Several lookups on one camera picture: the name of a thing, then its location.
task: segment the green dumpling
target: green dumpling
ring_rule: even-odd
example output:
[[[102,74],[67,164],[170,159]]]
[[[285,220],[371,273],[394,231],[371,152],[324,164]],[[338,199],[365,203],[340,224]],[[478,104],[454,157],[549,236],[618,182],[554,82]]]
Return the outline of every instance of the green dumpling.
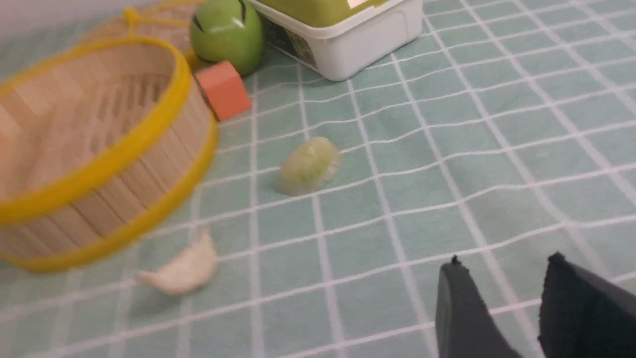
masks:
[[[288,196],[319,190],[333,179],[340,163],[340,152],[327,138],[311,138],[289,154],[276,180],[276,190]]]

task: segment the dumpling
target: dumpling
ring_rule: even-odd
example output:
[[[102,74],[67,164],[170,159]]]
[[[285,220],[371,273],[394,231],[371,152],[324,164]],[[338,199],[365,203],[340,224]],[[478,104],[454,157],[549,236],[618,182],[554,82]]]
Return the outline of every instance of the dumpling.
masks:
[[[319,190],[333,179],[340,163],[340,152],[327,138],[306,140],[283,163],[276,190],[287,196]]]
[[[168,296],[182,296],[206,285],[216,271],[218,256],[206,227],[192,246],[162,266],[157,272],[140,271],[137,281]]]

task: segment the white wall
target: white wall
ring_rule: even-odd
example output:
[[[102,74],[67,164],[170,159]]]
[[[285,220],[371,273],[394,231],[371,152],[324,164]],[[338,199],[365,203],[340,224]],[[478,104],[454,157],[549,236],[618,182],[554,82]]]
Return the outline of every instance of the white wall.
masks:
[[[0,0],[0,39],[157,0]]]

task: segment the orange block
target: orange block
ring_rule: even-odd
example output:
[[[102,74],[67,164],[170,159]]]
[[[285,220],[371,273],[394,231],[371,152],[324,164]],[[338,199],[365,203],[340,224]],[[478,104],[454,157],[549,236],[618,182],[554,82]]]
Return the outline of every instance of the orange block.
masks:
[[[218,120],[228,120],[252,108],[243,80],[228,61],[202,69],[196,78]]]

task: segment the green apple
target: green apple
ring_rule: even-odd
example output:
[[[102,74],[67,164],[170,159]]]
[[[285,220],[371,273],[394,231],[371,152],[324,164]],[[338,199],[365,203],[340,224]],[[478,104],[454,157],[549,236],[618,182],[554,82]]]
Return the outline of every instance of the green apple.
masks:
[[[248,0],[205,0],[190,22],[190,43],[205,63],[229,61],[241,76],[263,59],[261,19]]]

